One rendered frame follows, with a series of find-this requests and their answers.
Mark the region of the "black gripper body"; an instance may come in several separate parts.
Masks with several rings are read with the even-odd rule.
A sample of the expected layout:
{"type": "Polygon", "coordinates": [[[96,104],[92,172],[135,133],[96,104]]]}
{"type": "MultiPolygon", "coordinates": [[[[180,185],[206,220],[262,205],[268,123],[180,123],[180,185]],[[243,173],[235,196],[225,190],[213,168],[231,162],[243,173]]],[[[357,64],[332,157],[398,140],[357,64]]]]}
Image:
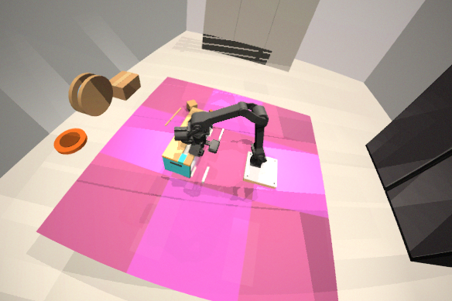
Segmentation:
{"type": "Polygon", "coordinates": [[[209,152],[212,152],[212,153],[214,153],[214,154],[216,154],[217,153],[217,150],[218,150],[218,148],[219,148],[219,145],[220,145],[220,141],[218,141],[218,140],[215,140],[215,139],[212,139],[212,141],[208,141],[208,140],[206,140],[206,138],[207,138],[207,136],[205,137],[205,139],[202,141],[202,142],[196,142],[196,141],[194,141],[193,140],[193,137],[190,137],[189,138],[189,141],[181,141],[182,143],[185,143],[185,144],[187,144],[187,143],[189,143],[189,142],[195,142],[196,144],[204,144],[204,145],[209,145],[209,152]],[[209,143],[210,142],[210,143],[209,143]]]}

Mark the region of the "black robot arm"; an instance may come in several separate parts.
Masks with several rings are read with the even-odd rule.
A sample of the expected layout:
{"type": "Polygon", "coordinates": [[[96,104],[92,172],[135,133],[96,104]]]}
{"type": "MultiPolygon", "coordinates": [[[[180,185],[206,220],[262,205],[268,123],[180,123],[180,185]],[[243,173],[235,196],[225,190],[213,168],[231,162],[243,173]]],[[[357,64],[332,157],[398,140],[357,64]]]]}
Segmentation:
{"type": "MultiPolygon", "coordinates": [[[[267,161],[264,153],[264,136],[265,127],[268,124],[269,117],[263,105],[254,102],[239,101],[224,108],[215,111],[198,111],[194,112],[187,121],[187,126],[174,127],[175,141],[189,141],[193,136],[196,142],[202,142],[206,135],[210,134],[210,126],[220,121],[242,116],[252,123],[255,123],[255,143],[251,144],[252,156],[250,158],[250,166],[261,168],[261,164],[267,161]],[[251,111],[250,111],[251,110],[251,111]]],[[[201,157],[204,154],[204,144],[196,144],[191,142],[189,154],[201,157]]]]}

